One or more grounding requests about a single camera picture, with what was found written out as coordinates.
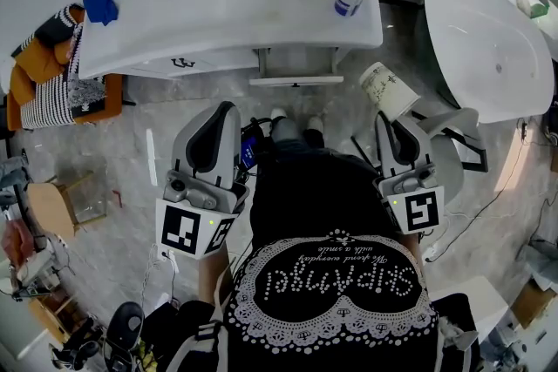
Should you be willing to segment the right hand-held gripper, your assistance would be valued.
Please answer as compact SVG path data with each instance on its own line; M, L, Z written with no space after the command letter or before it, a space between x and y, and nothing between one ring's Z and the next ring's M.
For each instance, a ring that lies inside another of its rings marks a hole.
M394 230L408 235L437 227L444 187L431 163L430 137L412 119L390 123L382 112L376 116L375 131L382 173L376 188Z

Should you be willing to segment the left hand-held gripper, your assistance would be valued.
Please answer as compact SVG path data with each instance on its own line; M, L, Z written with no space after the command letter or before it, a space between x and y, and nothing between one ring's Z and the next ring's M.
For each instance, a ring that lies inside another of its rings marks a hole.
M221 248L249 195L245 185L233 184L240 152L241 118L230 101L208 107L180 130L173 170L156 200L157 244L196 260Z

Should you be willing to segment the patterned paper cup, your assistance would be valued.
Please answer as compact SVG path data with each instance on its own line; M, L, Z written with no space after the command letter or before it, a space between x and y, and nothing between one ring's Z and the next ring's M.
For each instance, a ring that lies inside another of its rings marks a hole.
M376 62L359 78L363 91L390 122L406 114L420 96L384 64Z

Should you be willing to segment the white vanity drawer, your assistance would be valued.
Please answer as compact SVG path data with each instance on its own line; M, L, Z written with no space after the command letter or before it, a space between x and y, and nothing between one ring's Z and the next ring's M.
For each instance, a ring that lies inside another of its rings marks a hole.
M257 78L249 83L259 87L302 87L334 85L344 81L337 66L348 54L338 47L282 46L257 50Z

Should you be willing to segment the person's left forearm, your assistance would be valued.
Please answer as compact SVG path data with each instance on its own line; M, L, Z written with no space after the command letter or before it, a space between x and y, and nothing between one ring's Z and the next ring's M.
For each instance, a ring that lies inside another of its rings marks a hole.
M199 261L198 297L201 301L214 304L214 292L218 289L217 282L221 276L228 286L231 273L228 249L225 244L218 251Z

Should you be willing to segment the black device with blue screen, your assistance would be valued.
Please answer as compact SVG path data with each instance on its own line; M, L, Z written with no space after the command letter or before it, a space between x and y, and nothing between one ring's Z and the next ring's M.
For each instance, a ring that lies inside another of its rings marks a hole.
M262 139L258 135L246 134L241 141L241 164L245 171L249 171L257 164L258 153Z

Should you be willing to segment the grey chair with black legs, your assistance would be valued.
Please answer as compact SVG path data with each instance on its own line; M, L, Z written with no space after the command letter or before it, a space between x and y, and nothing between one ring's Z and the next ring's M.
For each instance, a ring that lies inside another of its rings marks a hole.
M415 121L430 137L431 163L435 165L439 184L444 187L445 204L461 191L464 172L488 171L487 151L478 129L479 114L476 110L463 108L431 117L413 112L411 116L402 115L398 119L401 117ZM382 177L379 159L374 166L361 147L357 150L359 156L356 162L371 172L371 181L376 188L377 181Z

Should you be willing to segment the person's blue jeans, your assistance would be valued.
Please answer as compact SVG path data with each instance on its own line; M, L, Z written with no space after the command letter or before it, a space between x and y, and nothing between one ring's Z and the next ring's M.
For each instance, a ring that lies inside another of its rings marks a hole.
M280 152L303 153L325 148L322 132L307 128L300 132L296 122L287 117L272 120L270 137Z

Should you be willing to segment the person's black printed shirt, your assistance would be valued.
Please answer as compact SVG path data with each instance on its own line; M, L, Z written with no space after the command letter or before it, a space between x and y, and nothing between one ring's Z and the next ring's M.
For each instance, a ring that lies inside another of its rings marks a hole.
M474 372L467 298L432 302L355 157L276 148L250 225L251 254L167 372Z

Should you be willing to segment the black white striped blanket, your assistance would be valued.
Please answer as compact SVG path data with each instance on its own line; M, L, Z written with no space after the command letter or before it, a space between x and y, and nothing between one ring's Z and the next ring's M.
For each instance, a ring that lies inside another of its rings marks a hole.
M36 97L21 107L24 129L34 130L50 126L92 124L96 112L105 110L105 76L79 77L80 49L83 24L78 24L70 39L69 61L63 72L38 85Z

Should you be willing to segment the wooden stool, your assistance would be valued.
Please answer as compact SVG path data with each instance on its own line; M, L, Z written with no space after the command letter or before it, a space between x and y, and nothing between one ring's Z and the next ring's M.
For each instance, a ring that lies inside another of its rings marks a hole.
M72 240L78 230L104 220L106 212L90 219L79 220L71 202L70 192L77 189L94 175L88 170L71 184L63 184L54 175L42 183L31 183L27 188L31 213L40 227L59 236L62 240Z

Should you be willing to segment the white curved counter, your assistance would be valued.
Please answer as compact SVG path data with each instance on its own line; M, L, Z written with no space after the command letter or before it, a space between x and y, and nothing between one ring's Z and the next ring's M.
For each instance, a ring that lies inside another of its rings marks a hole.
M465 294L469 300L474 323L483 342L508 311L509 306L487 277L479 275L468 281L437 291L430 291L431 299L445 298L450 294Z

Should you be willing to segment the blue cloth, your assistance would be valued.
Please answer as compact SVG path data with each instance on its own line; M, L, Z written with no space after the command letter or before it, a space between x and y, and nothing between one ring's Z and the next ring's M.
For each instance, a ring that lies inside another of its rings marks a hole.
M92 23L107 26L118 19L119 9L114 0L83 0L83 5Z

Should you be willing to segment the orange cushion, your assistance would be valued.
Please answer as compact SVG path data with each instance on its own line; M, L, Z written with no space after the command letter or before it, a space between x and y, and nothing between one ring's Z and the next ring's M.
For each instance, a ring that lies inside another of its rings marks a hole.
M54 51L34 38L16 57L17 64L37 84L43 84L63 73L64 68Z

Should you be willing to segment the black office chair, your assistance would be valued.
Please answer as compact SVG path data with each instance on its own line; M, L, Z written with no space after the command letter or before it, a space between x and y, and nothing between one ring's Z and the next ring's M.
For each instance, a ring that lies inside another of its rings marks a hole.
M135 372L143 322L144 313L138 303L128 301L117 308L102 347L108 372Z

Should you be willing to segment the green spray bottle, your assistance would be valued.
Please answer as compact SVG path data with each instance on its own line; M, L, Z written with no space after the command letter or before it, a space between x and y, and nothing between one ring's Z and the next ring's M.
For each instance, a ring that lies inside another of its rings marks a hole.
M549 6L544 3L531 4L528 0L515 0L518 9L530 19L543 17L548 14Z

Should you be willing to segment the orange sofa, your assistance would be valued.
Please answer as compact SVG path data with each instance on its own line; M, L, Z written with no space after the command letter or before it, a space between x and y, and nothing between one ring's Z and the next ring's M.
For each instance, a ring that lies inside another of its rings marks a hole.
M62 65L63 68L69 61L68 52L71 37L50 48L54 51L58 63ZM7 125L11 131L23 130L20 112L21 107L30 103L32 99L36 97L36 87L40 84L35 83L29 78L27 73L17 64L16 57L10 56L8 66L10 84L7 91ZM105 100L105 110L93 114L94 118L99 118L98 121L120 115L124 105L123 76L114 73L102 76L105 76L106 80L107 98Z

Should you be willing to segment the cardboard box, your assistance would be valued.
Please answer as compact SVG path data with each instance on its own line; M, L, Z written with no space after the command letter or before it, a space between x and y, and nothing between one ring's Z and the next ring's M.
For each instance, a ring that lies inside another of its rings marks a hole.
M551 288L542 290L534 279L530 279L511 306L515 319L523 329L541 317L550 302L556 297Z

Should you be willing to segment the red plastic bag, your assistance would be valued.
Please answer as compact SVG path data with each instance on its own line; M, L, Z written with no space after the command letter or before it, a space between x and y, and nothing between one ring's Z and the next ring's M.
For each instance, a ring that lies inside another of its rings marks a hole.
M16 269L19 269L24 264L22 242L17 226L12 220L8 220L3 230L1 246L10 264Z

